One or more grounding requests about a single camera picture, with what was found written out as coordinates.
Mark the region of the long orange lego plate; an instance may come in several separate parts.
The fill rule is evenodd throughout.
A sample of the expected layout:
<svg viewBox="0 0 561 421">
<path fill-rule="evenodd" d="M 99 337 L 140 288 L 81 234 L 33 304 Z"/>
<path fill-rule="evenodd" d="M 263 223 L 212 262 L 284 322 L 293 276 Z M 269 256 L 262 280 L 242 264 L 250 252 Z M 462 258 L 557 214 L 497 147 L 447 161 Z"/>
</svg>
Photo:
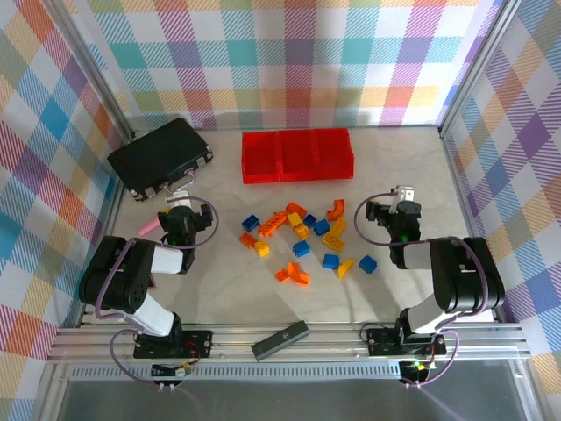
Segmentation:
<svg viewBox="0 0 561 421">
<path fill-rule="evenodd" d="M 288 221 L 288 213 L 285 210 L 277 211 L 265 223 L 259 225 L 260 237 L 272 237 L 277 229 Z"/>
</svg>

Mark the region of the red plastic bin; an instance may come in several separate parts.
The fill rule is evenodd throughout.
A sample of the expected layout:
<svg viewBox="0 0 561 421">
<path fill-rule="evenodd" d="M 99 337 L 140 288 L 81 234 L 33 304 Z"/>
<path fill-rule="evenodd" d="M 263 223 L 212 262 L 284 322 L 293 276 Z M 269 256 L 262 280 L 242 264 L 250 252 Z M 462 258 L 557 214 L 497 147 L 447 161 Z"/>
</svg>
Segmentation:
<svg viewBox="0 0 561 421">
<path fill-rule="evenodd" d="M 314 132 L 290 130 L 280 132 L 281 179 L 286 182 L 307 181 L 315 172 Z"/>
<path fill-rule="evenodd" d="M 319 174 L 324 180 L 351 179 L 354 176 L 354 154 L 346 128 L 315 130 L 319 153 Z"/>
<path fill-rule="evenodd" d="M 242 136 L 242 175 L 245 184 L 278 182 L 277 132 L 245 132 Z"/>
</svg>

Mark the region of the black rectangular remote bar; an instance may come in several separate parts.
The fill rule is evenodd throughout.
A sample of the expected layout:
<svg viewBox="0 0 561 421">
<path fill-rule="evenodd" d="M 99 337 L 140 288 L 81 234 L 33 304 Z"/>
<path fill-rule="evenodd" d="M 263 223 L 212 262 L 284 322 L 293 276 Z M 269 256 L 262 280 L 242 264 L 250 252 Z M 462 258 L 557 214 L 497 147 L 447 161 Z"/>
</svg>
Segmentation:
<svg viewBox="0 0 561 421">
<path fill-rule="evenodd" d="M 309 328 L 305 321 L 300 320 L 289 327 L 254 344 L 251 349 L 256 361 L 262 361 L 271 355 L 278 353 L 295 342 L 306 338 Z"/>
</svg>

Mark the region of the grey vented metal panel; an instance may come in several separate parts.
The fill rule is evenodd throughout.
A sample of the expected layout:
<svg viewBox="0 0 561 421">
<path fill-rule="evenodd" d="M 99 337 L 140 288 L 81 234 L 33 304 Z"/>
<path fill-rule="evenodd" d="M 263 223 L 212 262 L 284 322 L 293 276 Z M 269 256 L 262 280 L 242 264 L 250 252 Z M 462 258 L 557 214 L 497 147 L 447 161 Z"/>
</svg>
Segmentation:
<svg viewBox="0 0 561 421">
<path fill-rule="evenodd" d="M 421 389 L 397 380 L 214 378 L 176 391 L 126 379 L 110 365 L 54 367 L 33 421 L 546 421 L 513 362 L 460 361 Z"/>
</svg>

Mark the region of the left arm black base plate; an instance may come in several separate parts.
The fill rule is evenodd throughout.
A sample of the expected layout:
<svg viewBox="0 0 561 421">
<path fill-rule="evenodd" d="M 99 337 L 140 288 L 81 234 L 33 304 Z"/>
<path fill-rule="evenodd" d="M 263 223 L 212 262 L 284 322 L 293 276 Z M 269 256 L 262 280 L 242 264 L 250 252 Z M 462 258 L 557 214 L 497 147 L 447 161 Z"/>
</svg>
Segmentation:
<svg viewBox="0 0 561 421">
<path fill-rule="evenodd" d="M 212 331 L 180 331 L 167 337 L 139 334 L 134 359 L 206 359 L 212 347 Z"/>
</svg>

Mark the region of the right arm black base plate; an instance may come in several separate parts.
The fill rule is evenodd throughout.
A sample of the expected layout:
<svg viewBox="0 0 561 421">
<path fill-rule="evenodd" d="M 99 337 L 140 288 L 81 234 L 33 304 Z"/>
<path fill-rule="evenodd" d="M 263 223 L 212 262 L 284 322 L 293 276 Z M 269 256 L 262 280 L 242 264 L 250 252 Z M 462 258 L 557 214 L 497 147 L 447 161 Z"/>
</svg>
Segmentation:
<svg viewBox="0 0 561 421">
<path fill-rule="evenodd" d="M 375 328 L 366 330 L 368 353 L 373 356 L 431 357 L 446 355 L 444 336 L 435 333 L 411 333 L 408 336 L 396 328 Z"/>
</svg>

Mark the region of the aluminium extrusion frame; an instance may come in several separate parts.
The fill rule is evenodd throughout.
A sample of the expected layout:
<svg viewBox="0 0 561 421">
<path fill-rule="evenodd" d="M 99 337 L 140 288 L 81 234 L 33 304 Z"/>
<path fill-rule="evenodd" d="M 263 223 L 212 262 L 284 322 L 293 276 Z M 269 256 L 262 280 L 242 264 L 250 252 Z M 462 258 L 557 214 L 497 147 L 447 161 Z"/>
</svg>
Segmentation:
<svg viewBox="0 0 561 421">
<path fill-rule="evenodd" d="M 166 119 L 183 117 L 206 139 L 213 161 L 200 169 L 191 192 L 209 200 L 218 210 L 219 226 L 204 234 L 207 245 L 196 255 L 185 275 L 158 274 L 152 297 L 177 313 L 190 331 L 209 330 L 214 344 L 203 367 L 230 373 L 244 367 L 250 376 L 271 368 L 277 377 L 287 367 L 298 367 L 305 376 L 332 376 L 337 367 L 391 365 L 395 356 L 371 357 L 359 339 L 363 321 L 376 327 L 394 317 L 404 304 L 426 297 L 430 278 L 420 272 L 395 269 L 384 260 L 381 270 L 366 275 L 353 269 L 340 280 L 322 268 L 327 247 L 317 236 L 309 238 L 310 252 L 301 258 L 311 275 L 309 286 L 278 282 L 275 272 L 294 259 L 297 237 L 282 226 L 269 240 L 271 253 L 260 258 L 241 245 L 241 222 L 251 214 L 270 217 L 289 202 L 296 202 L 323 218 L 336 198 L 353 209 L 364 196 L 391 182 L 417 184 L 429 207 L 430 233 L 461 228 L 459 201 L 437 138 L 439 104 L 414 107 L 410 125 L 379 126 L 382 109 L 372 107 L 350 113 L 351 93 L 337 100 L 324 90 L 301 109 L 288 107 L 289 95 L 275 88 L 267 95 L 268 109 L 248 103 L 214 111 L 175 106 Z M 308 128 L 346 128 L 354 153 L 351 179 L 281 182 L 246 185 L 241 156 L 244 132 L 290 131 Z M 303 320 L 309 335 L 270 357 L 256 361 L 251 347 Z"/>
</svg>

